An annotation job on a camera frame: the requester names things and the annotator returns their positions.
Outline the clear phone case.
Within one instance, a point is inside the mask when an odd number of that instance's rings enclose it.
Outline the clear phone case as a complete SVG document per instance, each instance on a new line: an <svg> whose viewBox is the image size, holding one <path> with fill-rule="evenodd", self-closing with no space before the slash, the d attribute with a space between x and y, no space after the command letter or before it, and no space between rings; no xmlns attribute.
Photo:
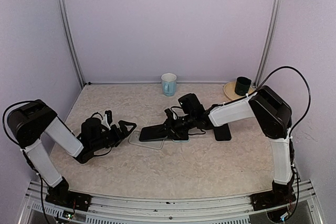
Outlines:
<svg viewBox="0 0 336 224"><path fill-rule="evenodd" d="M141 142L140 141L140 131L133 131L128 138L128 143L131 145L145 147L152 150L161 150L164 145L164 140L161 141L151 141L151 142Z"/></svg>

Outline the light blue phone case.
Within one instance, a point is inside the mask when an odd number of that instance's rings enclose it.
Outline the light blue phone case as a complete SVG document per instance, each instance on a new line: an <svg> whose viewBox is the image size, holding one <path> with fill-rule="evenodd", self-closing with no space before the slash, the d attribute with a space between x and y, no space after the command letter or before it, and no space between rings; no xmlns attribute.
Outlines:
<svg viewBox="0 0 336 224"><path fill-rule="evenodd" d="M180 134L180 135L175 135L173 138L172 138L172 141L173 142L176 142L176 143L186 143L190 140L189 138L189 135L188 133L186 134Z"/></svg>

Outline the black phone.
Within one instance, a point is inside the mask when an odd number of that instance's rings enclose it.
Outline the black phone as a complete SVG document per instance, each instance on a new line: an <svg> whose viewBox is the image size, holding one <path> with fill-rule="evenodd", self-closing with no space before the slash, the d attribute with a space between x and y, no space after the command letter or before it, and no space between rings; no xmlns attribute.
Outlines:
<svg viewBox="0 0 336 224"><path fill-rule="evenodd" d="M161 141L166 139L168 135L159 135L155 132L158 128L158 125L144 127L140 133L140 141L141 142L151 142L151 141Z"/></svg>

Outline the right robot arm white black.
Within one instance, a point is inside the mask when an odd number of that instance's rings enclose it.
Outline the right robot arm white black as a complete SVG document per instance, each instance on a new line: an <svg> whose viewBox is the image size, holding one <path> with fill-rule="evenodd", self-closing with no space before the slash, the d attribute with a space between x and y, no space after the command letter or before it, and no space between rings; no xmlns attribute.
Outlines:
<svg viewBox="0 0 336 224"><path fill-rule="evenodd" d="M179 99L184 116L175 116L172 109L166 109L167 116L163 124L152 128L156 138L170 138L175 141L187 140L189 130L213 130L218 140L229 133L228 124L248 118L255 118L269 139L273 161L274 178L269 192L269 201L273 205L281 204L289 196L293 183L293 161L295 151L292 132L297 123L292 123L292 109L274 90L262 83L251 94L222 104L213 104L204 109L193 93Z"/></svg>

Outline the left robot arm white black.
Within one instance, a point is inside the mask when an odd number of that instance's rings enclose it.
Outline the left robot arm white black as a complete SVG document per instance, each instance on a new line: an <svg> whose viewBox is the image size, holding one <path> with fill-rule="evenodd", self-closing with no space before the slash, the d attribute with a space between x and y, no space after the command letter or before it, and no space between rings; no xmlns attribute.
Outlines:
<svg viewBox="0 0 336 224"><path fill-rule="evenodd" d="M48 195L66 206L73 201L66 179L52 163L41 136L46 134L78 163L85 164L104 148L117 147L136 129L136 124L120 120L113 123L112 112L95 114L81 125L79 135L74 135L60 119L57 112L40 99L20 101L7 107L2 115L7 137L20 147L29 166L48 186Z"/></svg>

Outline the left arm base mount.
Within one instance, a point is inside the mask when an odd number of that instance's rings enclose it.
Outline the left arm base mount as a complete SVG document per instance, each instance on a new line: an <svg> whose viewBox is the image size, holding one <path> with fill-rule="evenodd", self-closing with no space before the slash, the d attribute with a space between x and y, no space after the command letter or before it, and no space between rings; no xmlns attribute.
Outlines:
<svg viewBox="0 0 336 224"><path fill-rule="evenodd" d="M90 194L78 193L69 190L68 182L64 177L62 177L62 180L58 185L54 187L47 186L45 201L57 206L87 212L91 199L92 196Z"/></svg>

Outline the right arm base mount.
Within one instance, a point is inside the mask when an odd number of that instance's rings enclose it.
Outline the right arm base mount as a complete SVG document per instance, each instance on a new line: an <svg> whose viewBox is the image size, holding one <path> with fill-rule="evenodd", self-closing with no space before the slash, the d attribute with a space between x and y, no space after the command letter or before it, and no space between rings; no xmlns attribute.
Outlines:
<svg viewBox="0 0 336 224"><path fill-rule="evenodd" d="M250 196L254 211L282 206L296 200L293 190L293 179L287 184L272 182L272 190L255 193Z"/></svg>

